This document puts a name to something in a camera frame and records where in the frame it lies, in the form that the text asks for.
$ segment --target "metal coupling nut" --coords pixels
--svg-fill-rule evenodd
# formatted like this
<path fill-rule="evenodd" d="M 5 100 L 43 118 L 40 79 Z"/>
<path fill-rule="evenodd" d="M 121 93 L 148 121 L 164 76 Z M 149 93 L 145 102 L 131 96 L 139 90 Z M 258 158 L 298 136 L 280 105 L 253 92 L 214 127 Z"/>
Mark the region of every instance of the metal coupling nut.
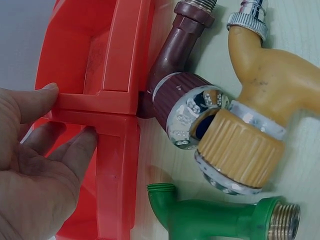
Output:
<path fill-rule="evenodd" d="M 268 27 L 265 24 L 268 0 L 243 0 L 239 12 L 230 15 L 227 29 L 239 26 L 258 34 L 264 42 L 268 36 Z"/>

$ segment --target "hand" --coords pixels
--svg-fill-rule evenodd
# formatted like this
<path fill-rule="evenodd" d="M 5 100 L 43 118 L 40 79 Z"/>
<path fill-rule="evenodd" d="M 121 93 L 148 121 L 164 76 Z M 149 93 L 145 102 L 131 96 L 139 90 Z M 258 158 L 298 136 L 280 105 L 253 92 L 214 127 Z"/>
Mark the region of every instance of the hand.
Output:
<path fill-rule="evenodd" d="M 51 83 L 37 91 L 0 88 L 0 239 L 47 240 L 76 208 L 81 182 L 97 145 L 85 128 L 47 158 L 63 123 L 49 122 L 21 139 L 48 113 L 58 95 Z"/>

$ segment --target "gray wall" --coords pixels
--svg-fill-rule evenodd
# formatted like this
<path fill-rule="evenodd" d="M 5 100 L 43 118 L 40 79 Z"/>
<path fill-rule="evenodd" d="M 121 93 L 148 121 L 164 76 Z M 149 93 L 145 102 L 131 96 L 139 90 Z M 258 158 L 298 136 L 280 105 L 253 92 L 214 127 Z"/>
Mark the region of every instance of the gray wall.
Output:
<path fill-rule="evenodd" d="M 31 90 L 55 0 L 0 0 L 0 87 Z"/>

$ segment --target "metal threaded pipe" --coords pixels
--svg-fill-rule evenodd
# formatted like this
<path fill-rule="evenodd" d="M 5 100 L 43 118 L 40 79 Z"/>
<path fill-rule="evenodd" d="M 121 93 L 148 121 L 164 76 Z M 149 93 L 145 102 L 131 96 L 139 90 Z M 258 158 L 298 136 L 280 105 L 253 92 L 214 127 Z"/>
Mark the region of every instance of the metal threaded pipe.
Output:
<path fill-rule="evenodd" d="M 294 240 L 300 222 L 300 207 L 278 204 L 272 213 L 268 240 Z"/>
<path fill-rule="evenodd" d="M 216 7 L 218 0 L 184 0 L 187 3 L 201 7 L 212 13 Z"/>
<path fill-rule="evenodd" d="M 255 19 L 264 22 L 268 4 L 268 0 L 243 0 L 239 12 L 252 15 Z"/>

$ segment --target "green plastic tap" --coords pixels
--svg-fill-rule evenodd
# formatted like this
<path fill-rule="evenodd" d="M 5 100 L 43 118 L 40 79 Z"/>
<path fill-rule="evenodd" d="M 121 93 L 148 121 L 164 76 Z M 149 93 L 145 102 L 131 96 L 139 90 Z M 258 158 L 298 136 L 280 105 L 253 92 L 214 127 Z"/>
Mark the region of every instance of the green plastic tap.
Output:
<path fill-rule="evenodd" d="M 154 214 L 169 233 L 170 240 L 209 240 L 232 237 L 244 240 L 294 240 L 300 207 L 283 204 L 281 197 L 265 198 L 257 204 L 177 201 L 171 183 L 147 186 Z"/>

